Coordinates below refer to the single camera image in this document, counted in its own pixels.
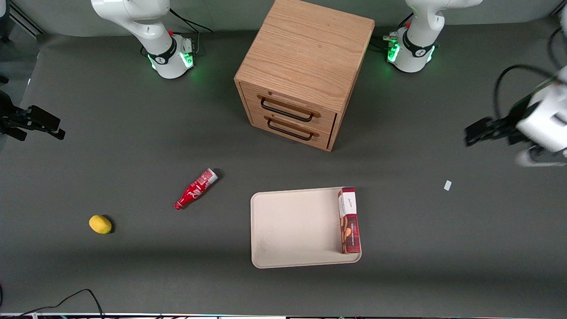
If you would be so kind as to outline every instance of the black metal handle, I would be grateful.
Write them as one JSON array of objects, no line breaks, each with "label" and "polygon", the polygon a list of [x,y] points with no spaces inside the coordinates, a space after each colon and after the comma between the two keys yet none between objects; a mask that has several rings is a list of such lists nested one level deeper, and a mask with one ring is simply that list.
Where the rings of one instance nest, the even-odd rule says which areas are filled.
[{"label": "black metal handle", "polygon": [[293,136],[293,137],[295,137],[295,138],[298,138],[298,139],[304,140],[304,141],[308,141],[308,140],[310,140],[310,139],[313,137],[313,133],[310,133],[310,134],[309,134],[309,137],[304,137],[304,136],[301,136],[301,135],[297,135],[297,134],[295,134],[295,133],[288,132],[288,131],[286,131],[286,130],[284,130],[284,129],[281,129],[281,128],[279,128],[279,127],[275,127],[275,126],[273,126],[273,125],[270,125],[271,122],[272,122],[272,119],[268,119],[268,127],[271,128],[271,129],[273,129],[274,131],[278,131],[278,132],[281,132],[281,133],[283,133],[283,134],[287,134],[287,135],[289,135],[289,136]]},{"label": "black metal handle", "polygon": [[272,111],[272,112],[275,112],[275,113],[278,113],[278,114],[281,114],[281,115],[285,115],[287,117],[291,117],[294,120],[298,120],[298,121],[302,121],[302,122],[309,122],[313,119],[313,116],[315,115],[315,114],[311,113],[311,115],[308,118],[293,115],[291,113],[287,113],[287,112],[284,112],[284,111],[280,111],[276,108],[266,106],[266,105],[264,105],[264,102],[266,102],[266,98],[262,98],[262,101],[260,101],[260,105],[262,105],[263,109],[268,110],[268,111]]}]

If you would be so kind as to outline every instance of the wood grain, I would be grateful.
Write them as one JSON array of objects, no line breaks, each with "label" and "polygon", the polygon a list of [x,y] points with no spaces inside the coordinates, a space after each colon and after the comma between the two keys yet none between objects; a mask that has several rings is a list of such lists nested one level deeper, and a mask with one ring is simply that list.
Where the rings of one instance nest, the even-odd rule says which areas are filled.
[{"label": "wood grain", "polygon": [[[250,113],[250,116],[252,117],[252,125],[255,127],[261,128],[270,133],[274,133],[286,138],[290,138],[294,141],[307,144],[309,146],[316,147],[318,149],[327,150],[327,145],[329,143],[329,137],[330,137],[329,133],[317,131],[315,129],[306,129],[303,127],[299,127],[295,125],[295,123],[290,123],[289,121],[281,117],[275,118],[260,113]],[[275,131],[274,129],[268,127],[268,119],[270,118],[274,120],[274,122],[271,123],[272,126],[281,128],[287,132],[294,133],[303,137],[309,137],[310,133],[313,133],[313,136],[309,141],[304,141],[299,138],[290,136],[288,134]]]},{"label": "wood grain", "polygon": [[[294,103],[289,100],[282,101],[277,95],[271,94],[270,92],[259,88],[253,87],[250,85],[241,85],[242,94],[244,99],[246,100],[246,105],[248,106],[247,112],[249,113],[258,113],[258,114],[268,114],[272,117],[283,117],[287,121],[294,123],[299,127],[305,128],[313,128],[318,131],[322,131],[328,134],[331,134],[333,129],[333,122],[335,121],[335,113],[323,110],[315,110],[314,108],[310,107],[309,105]],[[290,113],[295,116],[308,118],[311,114],[314,114],[312,119],[309,122],[303,122],[300,120],[293,119],[292,117],[288,117],[285,115],[278,114],[276,112],[272,112],[262,108],[260,104],[262,98],[266,98],[264,105]]]},{"label": "wood grain", "polygon": [[343,112],[374,21],[299,0],[276,0],[236,79]]},{"label": "wood grain", "polygon": [[[275,0],[235,76],[252,125],[298,140],[267,127],[264,116],[283,120],[299,131],[321,133],[298,141],[332,150],[373,29],[371,19],[300,0]],[[262,98],[280,111],[316,115],[309,122],[293,119],[262,108]]]}]

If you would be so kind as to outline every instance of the yellow lemon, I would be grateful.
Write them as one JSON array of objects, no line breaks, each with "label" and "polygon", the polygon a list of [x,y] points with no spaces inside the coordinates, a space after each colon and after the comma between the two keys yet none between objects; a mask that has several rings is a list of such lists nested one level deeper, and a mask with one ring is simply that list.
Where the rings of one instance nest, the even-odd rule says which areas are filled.
[{"label": "yellow lemon", "polygon": [[108,234],[112,230],[112,223],[101,215],[91,217],[88,221],[88,225],[99,234]]}]

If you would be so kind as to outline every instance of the cardboard box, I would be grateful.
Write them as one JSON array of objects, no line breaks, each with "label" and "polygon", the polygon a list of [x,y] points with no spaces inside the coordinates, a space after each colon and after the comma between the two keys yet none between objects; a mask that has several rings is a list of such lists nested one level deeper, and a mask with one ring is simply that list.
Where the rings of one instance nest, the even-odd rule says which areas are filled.
[{"label": "cardboard box", "polygon": [[360,235],[358,232],[354,188],[343,187],[338,192],[338,211],[341,220],[342,253],[360,253]]}]

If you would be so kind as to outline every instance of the black cable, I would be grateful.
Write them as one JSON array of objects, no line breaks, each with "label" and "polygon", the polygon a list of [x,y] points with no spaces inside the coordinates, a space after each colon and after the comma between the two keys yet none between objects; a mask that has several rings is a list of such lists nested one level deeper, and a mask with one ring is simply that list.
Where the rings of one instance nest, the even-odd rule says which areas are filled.
[{"label": "black cable", "polygon": [[198,24],[198,23],[195,23],[195,22],[193,22],[193,21],[191,21],[191,20],[187,20],[186,18],[183,18],[182,16],[180,16],[179,14],[177,14],[177,12],[175,12],[173,9],[170,9],[170,11],[171,11],[171,13],[173,13],[174,16],[178,17],[179,19],[181,19],[181,20],[183,20],[183,21],[185,21],[185,22],[188,22],[188,23],[192,23],[192,24],[194,24],[194,25],[196,25],[196,26],[198,26],[198,27],[201,27],[201,28],[203,28],[203,29],[207,29],[207,30],[209,30],[211,33],[213,33],[213,30],[211,30],[211,29],[209,29],[209,28],[207,28],[207,27],[205,27],[205,26],[202,26],[202,25],[200,25],[200,24]]},{"label": "black cable", "polygon": [[498,76],[498,79],[496,80],[496,83],[494,84],[494,92],[492,95],[492,102],[493,102],[493,107],[494,107],[494,115],[496,116],[496,118],[502,119],[502,114],[500,113],[500,103],[499,103],[499,98],[500,98],[500,85],[502,84],[502,79],[504,78],[504,76],[514,70],[514,69],[522,69],[522,70],[526,70],[526,71],[531,71],[532,73],[536,73],[538,75],[541,75],[542,77],[545,78],[550,78],[551,81],[557,81],[563,85],[567,85],[567,83],[559,78],[557,78],[556,75],[554,75],[551,72],[548,72],[544,69],[538,68],[537,66],[533,66],[533,65],[527,65],[527,64],[515,64],[512,66],[509,66],[508,68],[506,68],[504,71],[502,71],[502,73],[500,73],[500,75]]},{"label": "black cable", "polygon": [[372,41],[371,41],[371,42],[368,42],[368,44],[372,45],[372,46],[373,46],[374,48],[376,48],[378,51],[386,51],[386,48],[379,47],[379,46],[377,46],[376,44],[372,43]]},{"label": "black cable", "polygon": [[88,292],[91,294],[92,298],[93,298],[93,299],[95,300],[95,302],[96,302],[96,307],[97,307],[98,310],[99,310],[100,318],[101,318],[101,319],[104,319],[103,309],[102,309],[102,307],[100,306],[100,303],[99,303],[98,299],[95,297],[95,294],[92,293],[92,290],[90,290],[90,289],[81,289],[81,290],[77,291],[76,293],[74,293],[74,294],[72,294],[72,295],[66,297],[65,299],[61,300],[61,302],[58,303],[58,304],[55,305],[55,306],[45,306],[45,307],[37,308],[37,309],[34,309],[34,310],[30,310],[30,311],[28,311],[28,312],[22,313],[22,314],[19,315],[19,316],[14,317],[14,319],[19,319],[19,318],[21,318],[21,317],[24,317],[24,316],[27,315],[27,314],[34,313],[34,312],[38,312],[38,311],[43,310],[43,309],[53,309],[53,308],[57,308],[57,307],[59,307],[60,305],[62,305],[64,302],[66,302],[69,298],[71,298],[71,297],[73,297],[73,296],[75,296],[75,295],[78,295],[79,293],[81,293],[81,292],[83,292],[83,291],[88,291]]},{"label": "black cable", "polygon": [[400,22],[400,24],[398,24],[397,27],[401,28],[404,25],[404,23],[406,23],[409,20],[409,18],[412,17],[412,15],[413,15],[413,12],[410,13],[407,17],[405,17],[405,19],[402,22]]},{"label": "black cable", "polygon": [[547,55],[549,56],[549,59],[551,60],[551,63],[553,64],[553,66],[556,69],[561,69],[562,66],[559,63],[559,61],[557,60],[557,57],[555,56],[555,53],[553,52],[553,39],[555,39],[555,36],[561,32],[561,28],[557,28],[557,30],[555,30],[551,36],[549,36],[549,39],[547,40]]}]

